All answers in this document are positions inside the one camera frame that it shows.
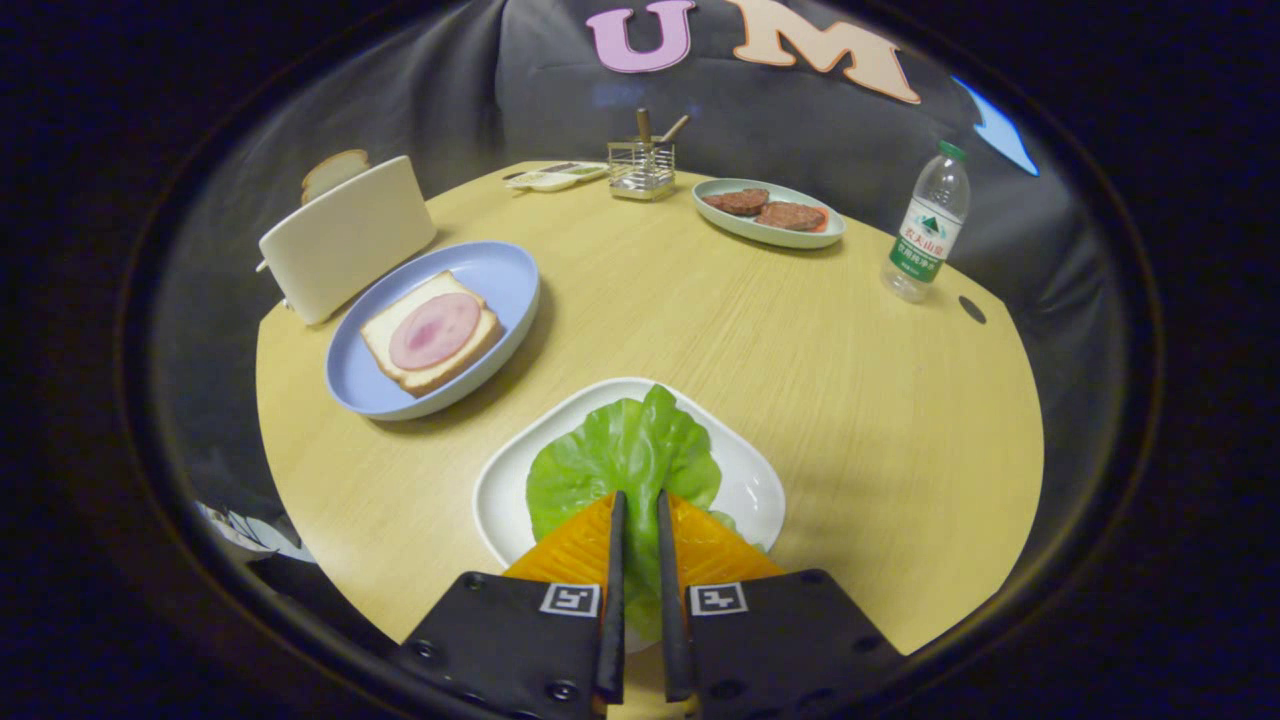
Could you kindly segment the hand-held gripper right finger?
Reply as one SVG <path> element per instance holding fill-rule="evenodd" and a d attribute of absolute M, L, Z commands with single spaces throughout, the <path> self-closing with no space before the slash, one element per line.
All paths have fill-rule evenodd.
<path fill-rule="evenodd" d="M 785 571 L 708 511 L 657 501 L 666 696 L 690 719 L 869 712 L 906 659 L 827 571 Z"/>

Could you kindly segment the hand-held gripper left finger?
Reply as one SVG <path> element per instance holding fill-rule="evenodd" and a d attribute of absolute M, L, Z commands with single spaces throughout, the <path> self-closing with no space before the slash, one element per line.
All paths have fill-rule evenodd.
<path fill-rule="evenodd" d="M 481 717 L 603 719 L 625 694 L 627 515 L 617 491 L 506 573 L 458 575 L 396 666 Z"/>

